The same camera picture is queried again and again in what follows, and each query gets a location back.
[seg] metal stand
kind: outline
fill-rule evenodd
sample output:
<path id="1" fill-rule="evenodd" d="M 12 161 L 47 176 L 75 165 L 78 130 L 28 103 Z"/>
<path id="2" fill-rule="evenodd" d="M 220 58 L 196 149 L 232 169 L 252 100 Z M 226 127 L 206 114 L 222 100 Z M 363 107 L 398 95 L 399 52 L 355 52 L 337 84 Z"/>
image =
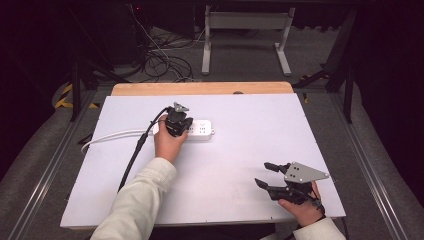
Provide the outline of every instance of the metal stand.
<path id="1" fill-rule="evenodd" d="M 210 6 L 205 11 L 205 46 L 203 49 L 202 74 L 209 74 L 211 58 L 210 30 L 214 29 L 283 29 L 281 41 L 275 43 L 275 50 L 280 60 L 285 76 L 291 76 L 289 64 L 284 54 L 284 46 L 289 35 L 295 8 L 288 13 L 241 13 L 241 12 L 210 12 Z"/>

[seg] black cable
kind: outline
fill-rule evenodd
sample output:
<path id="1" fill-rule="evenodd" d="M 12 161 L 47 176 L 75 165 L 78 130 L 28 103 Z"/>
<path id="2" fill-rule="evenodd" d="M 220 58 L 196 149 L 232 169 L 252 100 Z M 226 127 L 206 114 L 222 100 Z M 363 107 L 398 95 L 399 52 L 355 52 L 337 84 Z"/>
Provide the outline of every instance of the black cable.
<path id="1" fill-rule="evenodd" d="M 343 228 L 345 230 L 346 240 L 349 240 L 349 232 L 347 231 L 347 225 L 346 225 L 345 217 L 342 217 L 341 219 L 342 219 L 342 223 L 343 223 Z"/>
<path id="2" fill-rule="evenodd" d="M 125 170 L 124 176 L 122 176 L 121 184 L 119 185 L 118 192 L 121 190 L 121 188 L 125 185 L 125 182 L 127 181 L 128 174 L 131 171 L 132 165 L 134 164 L 135 159 L 137 158 L 138 153 L 140 152 L 141 148 L 143 147 L 144 143 L 146 142 L 147 137 L 149 136 L 150 129 L 155 125 L 159 117 L 164 113 L 165 111 L 168 111 L 169 107 L 164 108 L 160 113 L 153 119 L 153 121 L 150 122 L 149 127 L 147 128 L 146 132 L 144 132 L 140 139 L 137 141 L 137 146 L 135 147 L 135 151 L 131 157 L 130 162 L 128 163 L 127 169 Z"/>

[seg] power strip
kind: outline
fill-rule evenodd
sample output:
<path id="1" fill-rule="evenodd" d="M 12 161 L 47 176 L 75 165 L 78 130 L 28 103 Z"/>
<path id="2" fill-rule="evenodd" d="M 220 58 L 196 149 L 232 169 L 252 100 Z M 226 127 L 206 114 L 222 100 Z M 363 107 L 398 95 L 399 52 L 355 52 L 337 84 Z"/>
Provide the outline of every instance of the power strip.
<path id="1" fill-rule="evenodd" d="M 153 134 L 159 131 L 158 124 L 153 126 Z M 190 128 L 188 129 L 187 141 L 208 141 L 215 134 L 212 129 L 212 123 L 209 120 L 193 120 Z"/>

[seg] white jacket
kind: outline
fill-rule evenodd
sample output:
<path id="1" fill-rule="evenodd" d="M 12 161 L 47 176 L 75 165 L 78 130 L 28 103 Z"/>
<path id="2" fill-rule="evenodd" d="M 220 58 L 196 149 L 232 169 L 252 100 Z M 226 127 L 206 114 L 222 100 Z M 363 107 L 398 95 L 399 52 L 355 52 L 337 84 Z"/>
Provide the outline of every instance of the white jacket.
<path id="1" fill-rule="evenodd" d="M 176 176 L 177 170 L 169 161 L 154 158 L 119 191 L 109 216 L 91 239 L 148 239 L 162 199 Z M 294 235 L 298 240 L 345 239 L 329 218 L 296 230 Z"/>

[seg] floor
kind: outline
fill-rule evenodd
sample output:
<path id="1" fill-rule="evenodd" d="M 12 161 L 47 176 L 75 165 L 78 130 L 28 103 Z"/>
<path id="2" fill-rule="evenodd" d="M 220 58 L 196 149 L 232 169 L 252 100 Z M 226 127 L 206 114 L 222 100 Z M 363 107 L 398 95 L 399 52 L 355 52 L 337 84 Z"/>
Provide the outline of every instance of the floor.
<path id="1" fill-rule="evenodd" d="M 281 34 L 278 31 L 214 33 L 207 76 L 201 75 L 201 41 L 189 48 L 164 52 L 190 63 L 193 76 L 186 81 L 296 83 L 301 76 L 321 69 L 320 64 L 325 63 L 337 33 L 333 29 L 321 32 L 319 29 L 292 28 L 285 51 L 291 77 L 283 75 L 273 49 Z M 128 79 L 140 82 L 147 78 L 139 73 Z M 178 81 L 176 73 L 169 71 L 157 81 L 175 80 Z M 326 81 L 319 80 L 295 92 L 335 180 L 347 214 L 349 239 L 424 239 L 424 210 L 375 133 L 361 106 L 359 89 L 355 87 L 353 123 L 348 124 L 341 115 L 343 88 L 338 93 L 327 93 Z M 69 122 L 72 109 L 57 108 L 22 149 L 0 183 L 1 239 L 85 239 L 90 236 L 92 230 L 63 229 L 59 223 L 84 160 L 78 142 L 94 131 L 101 105 L 114 84 L 101 81 L 97 91 L 84 91 L 83 104 L 98 103 L 100 108 L 84 108 L 72 123 Z M 58 89 L 52 104 L 64 87 Z M 342 221 L 335 222 L 345 233 Z M 276 224 L 278 236 L 289 235 L 295 226 L 295 222 Z"/>

